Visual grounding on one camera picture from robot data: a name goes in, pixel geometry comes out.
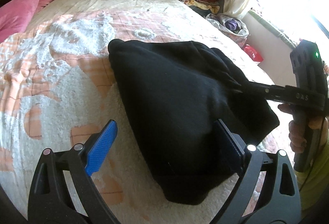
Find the person's right hand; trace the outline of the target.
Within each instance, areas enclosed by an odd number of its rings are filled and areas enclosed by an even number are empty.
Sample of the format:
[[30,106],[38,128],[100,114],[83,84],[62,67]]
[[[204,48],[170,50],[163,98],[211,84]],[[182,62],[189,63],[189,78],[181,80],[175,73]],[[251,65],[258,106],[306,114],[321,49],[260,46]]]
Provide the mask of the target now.
[[[278,109],[281,112],[287,114],[293,114],[292,107],[289,104],[279,104]],[[322,135],[320,137],[319,152],[322,152],[322,149],[327,143],[328,138],[328,119],[325,118],[324,122],[321,117],[315,117],[309,120],[308,126],[311,129],[322,129]],[[294,153],[301,154],[304,152],[307,140],[304,138],[304,127],[297,124],[294,120],[289,122],[289,139],[291,141],[291,149]]]

